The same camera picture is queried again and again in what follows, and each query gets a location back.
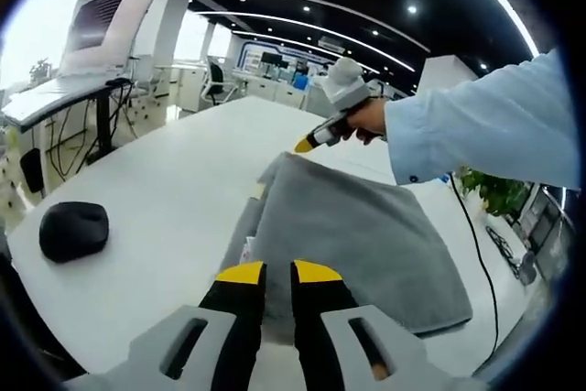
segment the light blue sleeve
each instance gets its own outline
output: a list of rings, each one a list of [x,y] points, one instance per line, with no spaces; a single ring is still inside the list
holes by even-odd
[[[391,167],[400,185],[460,166],[577,189],[580,139],[557,51],[450,90],[385,105]]]

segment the black ceiling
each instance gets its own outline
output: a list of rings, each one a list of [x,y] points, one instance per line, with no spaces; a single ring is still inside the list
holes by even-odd
[[[493,70],[508,63],[518,63],[530,58],[525,41],[496,0],[322,0],[351,8],[384,22],[410,36],[428,48],[429,52],[368,19],[310,0],[212,1],[220,8],[230,11],[279,16],[310,23],[376,47],[412,66],[415,72],[376,52],[341,40],[342,45],[351,50],[353,57],[358,61],[381,71],[382,74],[385,73],[386,66],[394,75],[383,78],[404,92],[408,92],[413,84],[417,84],[427,57],[455,54],[479,76],[485,74],[480,68],[481,63],[485,63],[489,70]],[[209,2],[206,3],[207,5],[203,5],[194,1],[190,4],[190,9],[214,9],[210,8]],[[311,8],[308,13],[303,11],[305,5]],[[409,5],[418,8],[416,14],[408,13]],[[314,29],[275,20],[242,16],[238,18],[260,34],[268,34],[267,29],[271,27],[272,35],[311,44],[316,44],[321,36],[321,33]],[[233,23],[228,17],[214,16],[213,19],[228,27]],[[378,36],[373,35],[374,29],[379,32]],[[312,37],[312,41],[308,42],[307,37]]]

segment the monitor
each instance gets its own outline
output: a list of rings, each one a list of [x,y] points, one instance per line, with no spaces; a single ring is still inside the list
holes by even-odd
[[[89,0],[71,22],[60,75],[123,69],[153,0]]]
[[[283,56],[280,54],[273,54],[271,52],[263,52],[260,58],[261,63],[274,64],[277,66],[283,60]]]

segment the shirt cuff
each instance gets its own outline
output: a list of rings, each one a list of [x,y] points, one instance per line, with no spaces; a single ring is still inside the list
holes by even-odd
[[[425,101],[410,97],[385,104],[388,155],[398,185],[434,179]]]

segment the person's hand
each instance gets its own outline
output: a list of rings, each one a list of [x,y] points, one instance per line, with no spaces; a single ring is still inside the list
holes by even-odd
[[[344,136],[349,139],[353,132],[367,146],[377,136],[385,135],[385,104],[386,100],[373,98],[358,112],[348,116],[348,125],[354,129]]]

